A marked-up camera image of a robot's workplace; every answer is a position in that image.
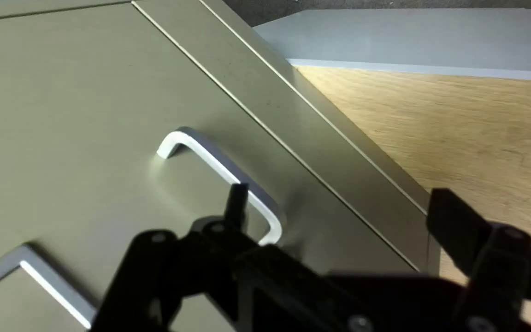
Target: white surface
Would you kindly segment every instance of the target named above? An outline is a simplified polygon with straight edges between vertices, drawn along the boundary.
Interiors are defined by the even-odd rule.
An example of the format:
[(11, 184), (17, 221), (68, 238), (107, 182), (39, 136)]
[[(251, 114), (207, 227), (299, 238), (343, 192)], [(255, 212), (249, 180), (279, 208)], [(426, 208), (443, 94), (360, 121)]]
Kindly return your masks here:
[(256, 33), (293, 64), (531, 79), (529, 9), (321, 9)]

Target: cabinet door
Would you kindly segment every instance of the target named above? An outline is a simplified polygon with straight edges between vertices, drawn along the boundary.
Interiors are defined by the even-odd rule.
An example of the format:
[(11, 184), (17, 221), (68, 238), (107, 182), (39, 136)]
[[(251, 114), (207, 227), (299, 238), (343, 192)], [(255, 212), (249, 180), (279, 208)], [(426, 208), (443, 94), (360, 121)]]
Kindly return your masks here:
[[(227, 182), (199, 157), (155, 155), (181, 125), (279, 199), (280, 243), (308, 265), (410, 271), (129, 3), (0, 20), (0, 256), (35, 241), (98, 304), (135, 234), (223, 210)], [(0, 330), (83, 330), (33, 287), (22, 271), (0, 282)], [(229, 328), (201, 299), (175, 324)]]

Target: wooden surface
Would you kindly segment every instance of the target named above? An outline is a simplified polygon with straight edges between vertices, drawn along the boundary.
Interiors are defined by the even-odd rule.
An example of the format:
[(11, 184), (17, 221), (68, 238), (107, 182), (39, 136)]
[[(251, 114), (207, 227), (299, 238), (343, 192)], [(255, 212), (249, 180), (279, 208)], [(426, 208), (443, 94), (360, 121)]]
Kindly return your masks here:
[[(531, 232), (531, 81), (299, 70), (426, 190)], [(441, 275), (465, 282), (445, 254)]]

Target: drawer handle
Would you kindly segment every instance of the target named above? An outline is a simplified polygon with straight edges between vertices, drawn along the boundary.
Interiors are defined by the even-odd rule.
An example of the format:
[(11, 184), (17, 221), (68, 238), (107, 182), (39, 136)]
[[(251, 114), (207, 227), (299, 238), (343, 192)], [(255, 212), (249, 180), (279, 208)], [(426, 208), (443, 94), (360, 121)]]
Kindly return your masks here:
[(76, 291), (30, 243), (24, 243), (0, 258), (0, 280), (22, 267), (46, 289), (83, 328), (91, 328), (96, 308)]
[(249, 186), (249, 204), (253, 204), (269, 223), (268, 234), (258, 241), (260, 245), (277, 243), (282, 238), (282, 217), (275, 199), (201, 133), (192, 127), (179, 127), (161, 142), (157, 155), (161, 158), (170, 158), (181, 145), (201, 157), (229, 184), (245, 182)]

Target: cabinet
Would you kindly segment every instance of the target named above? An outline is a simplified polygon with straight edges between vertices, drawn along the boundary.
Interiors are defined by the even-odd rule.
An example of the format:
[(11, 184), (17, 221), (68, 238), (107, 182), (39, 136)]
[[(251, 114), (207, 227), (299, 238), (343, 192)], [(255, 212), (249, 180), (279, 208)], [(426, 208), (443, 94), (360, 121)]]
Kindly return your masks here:
[[(253, 79), (240, 74), (244, 68), (253, 74), (255, 53), (242, 53), (245, 61), (223, 57), (223, 50), (236, 51), (240, 38), (227, 44), (221, 37), (233, 29), (201, 2), (148, 2), (155, 5), (148, 9), (100, 2), (67, 7), (65, 2), (59, 11), (52, 7), (57, 2), (46, 3), (46, 11), (26, 3), (32, 5), (20, 14), (8, 9), (0, 16), (0, 256), (35, 243), (96, 308), (137, 232), (170, 228), (183, 236), (196, 217), (221, 214), (227, 182), (199, 155), (157, 157), (164, 136), (188, 125), (277, 201), (279, 243), (310, 267), (321, 273), (426, 269), (411, 263), (426, 260), (426, 238), (415, 240), (422, 254), (408, 256), (321, 184), (301, 153), (277, 136), (277, 125), (260, 118), (280, 97), (277, 92), (268, 97), (271, 103), (258, 97), (269, 86), (280, 90), (279, 77), (271, 75), (275, 68), (258, 66), (264, 81), (247, 85), (264, 90), (253, 96), (238, 90)], [(214, 26), (190, 27), (190, 40), (199, 33), (223, 44), (218, 50), (185, 46), (183, 29), (168, 35), (161, 14), (151, 16), (166, 11), (181, 20), (188, 14), (192, 22), (212, 14)], [(225, 72), (212, 74), (209, 66), (218, 64)], [(317, 114), (304, 112), (299, 96), (282, 97), (286, 105), (295, 103), (284, 109), (295, 134), (306, 134), (303, 125)], [(268, 232), (256, 210), (249, 212), (249, 223), (256, 240)], [(424, 225), (404, 232), (424, 232)], [(0, 304), (0, 330), (83, 328), (44, 291), (32, 289), (22, 271), (0, 282), (0, 302), (4, 293), (13, 299)], [(185, 315), (181, 326), (221, 324), (209, 319), (216, 313), (203, 300), (188, 310), (192, 315)]]

